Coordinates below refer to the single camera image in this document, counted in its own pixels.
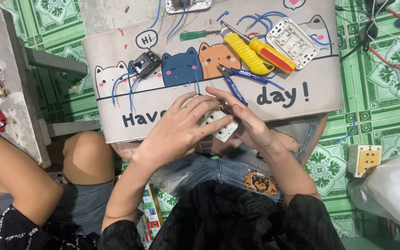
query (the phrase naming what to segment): cartoon cat print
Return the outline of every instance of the cartoon cat print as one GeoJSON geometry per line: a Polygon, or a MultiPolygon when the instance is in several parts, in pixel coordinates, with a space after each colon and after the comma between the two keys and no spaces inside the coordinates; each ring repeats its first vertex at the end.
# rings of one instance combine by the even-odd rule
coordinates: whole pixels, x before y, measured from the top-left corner
{"type": "MultiPolygon", "coordinates": [[[[132,63],[134,61],[129,62],[129,69],[132,66],[132,63]]],[[[134,75],[131,75],[129,78],[129,82],[132,86],[132,83],[136,80],[136,77],[134,75]]],[[[161,65],[159,65],[152,73],[150,73],[146,78],[141,79],[139,82],[135,83],[134,88],[132,89],[132,92],[139,92],[139,91],[144,91],[144,90],[152,90],[156,88],[164,88],[164,83],[163,83],[163,74],[161,73],[161,65]]]]}
{"type": "Polygon", "coordinates": [[[199,59],[203,68],[204,79],[221,77],[222,74],[217,70],[219,64],[228,68],[241,68],[239,57],[226,44],[215,44],[213,46],[209,46],[207,43],[200,44],[199,59]]]}
{"type": "Polygon", "coordinates": [[[187,84],[203,80],[203,71],[200,66],[200,60],[197,51],[190,47],[186,53],[180,53],[171,56],[168,53],[161,57],[161,71],[163,74],[164,86],[170,87],[174,85],[187,84]]]}
{"type": "MultiPolygon", "coordinates": [[[[326,44],[331,42],[330,33],[320,15],[313,16],[311,21],[300,24],[299,27],[309,36],[316,38],[321,43],[326,44]]],[[[316,43],[316,45],[320,48],[319,55],[316,58],[333,54],[332,44],[323,46],[316,43]]]]}
{"type": "MultiPolygon", "coordinates": [[[[97,84],[98,97],[112,96],[112,87],[114,82],[123,74],[128,72],[128,68],[123,61],[120,61],[116,66],[102,68],[101,66],[95,67],[95,83],[97,84]]],[[[115,87],[115,94],[124,94],[129,92],[128,77],[124,76],[123,79],[117,82],[115,87]]]]}

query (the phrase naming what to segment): orange cartoon cat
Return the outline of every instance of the orange cartoon cat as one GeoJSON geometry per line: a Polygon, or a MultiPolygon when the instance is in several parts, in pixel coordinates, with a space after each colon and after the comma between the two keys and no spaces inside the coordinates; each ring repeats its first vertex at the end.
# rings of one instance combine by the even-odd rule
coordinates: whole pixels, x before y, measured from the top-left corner
{"type": "Polygon", "coordinates": [[[241,68],[240,58],[225,44],[215,44],[213,46],[209,46],[207,43],[200,44],[199,58],[203,68],[203,79],[222,76],[217,69],[219,64],[228,68],[241,68]]]}

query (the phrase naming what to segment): speech bubble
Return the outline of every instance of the speech bubble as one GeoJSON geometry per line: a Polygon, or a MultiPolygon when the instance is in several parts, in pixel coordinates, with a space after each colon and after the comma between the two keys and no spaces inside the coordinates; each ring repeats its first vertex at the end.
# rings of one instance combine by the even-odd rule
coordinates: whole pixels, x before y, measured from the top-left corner
{"type": "Polygon", "coordinates": [[[135,38],[135,43],[139,48],[147,48],[151,49],[155,44],[158,42],[158,35],[155,30],[148,29],[140,34],[135,38]]]}
{"type": "Polygon", "coordinates": [[[305,2],[306,0],[284,0],[284,6],[285,8],[295,10],[302,7],[305,2]]]}

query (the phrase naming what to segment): ripped jeans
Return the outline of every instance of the ripped jeans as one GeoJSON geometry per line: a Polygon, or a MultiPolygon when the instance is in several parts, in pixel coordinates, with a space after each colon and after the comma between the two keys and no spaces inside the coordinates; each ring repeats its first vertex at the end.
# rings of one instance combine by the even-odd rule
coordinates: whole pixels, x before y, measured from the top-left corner
{"type": "MultiPolygon", "coordinates": [[[[268,128],[296,140],[299,150],[291,153],[300,163],[314,139],[320,121],[318,116],[313,115],[276,121],[275,127],[270,126],[272,122],[266,124],[268,128]]],[[[275,202],[283,201],[282,191],[277,187],[261,154],[244,143],[222,158],[211,159],[198,153],[191,153],[169,162],[158,169],[149,183],[158,186],[178,200],[197,184],[208,180],[257,192],[275,202]]]]}

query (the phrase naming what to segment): embroidered lion patch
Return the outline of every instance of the embroidered lion patch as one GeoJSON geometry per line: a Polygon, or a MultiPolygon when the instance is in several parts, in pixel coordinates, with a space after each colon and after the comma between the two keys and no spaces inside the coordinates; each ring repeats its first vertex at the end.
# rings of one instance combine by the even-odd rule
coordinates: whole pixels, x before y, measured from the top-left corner
{"type": "Polygon", "coordinates": [[[245,175],[245,187],[256,190],[259,193],[266,193],[269,195],[277,194],[277,186],[275,180],[264,173],[253,171],[245,175]]]}

